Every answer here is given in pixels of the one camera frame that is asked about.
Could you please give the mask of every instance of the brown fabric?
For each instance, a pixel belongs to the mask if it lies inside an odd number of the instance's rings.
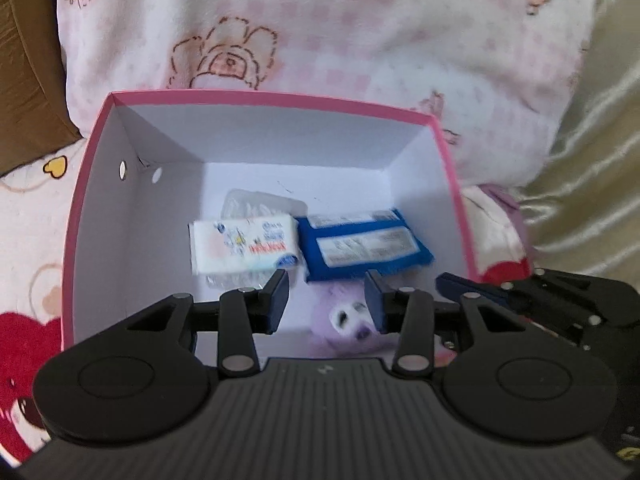
[[[0,175],[80,138],[52,0],[0,0]]]
[[[640,290],[640,0],[597,0],[584,73],[543,173],[521,191],[538,263]]]

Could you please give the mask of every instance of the blue wrapper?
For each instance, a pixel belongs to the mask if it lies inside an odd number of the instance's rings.
[[[296,219],[308,282],[354,280],[368,270],[397,274],[433,261],[397,209]]]

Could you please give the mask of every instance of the brown cushion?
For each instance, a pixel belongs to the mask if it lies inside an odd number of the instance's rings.
[[[0,0],[0,175],[71,144],[53,0]]]

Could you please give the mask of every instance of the ribbed black surface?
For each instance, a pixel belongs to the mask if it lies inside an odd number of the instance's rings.
[[[28,480],[617,480],[628,470],[593,439],[508,446],[463,426],[431,387],[377,360],[269,361],[225,381],[195,419],[119,449],[51,442]]]

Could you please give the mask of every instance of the cartoon nose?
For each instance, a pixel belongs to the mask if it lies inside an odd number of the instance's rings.
[[[20,407],[20,411],[29,424],[41,430],[45,429],[40,413],[38,413],[36,404],[31,397],[20,397],[18,399],[18,407]]]

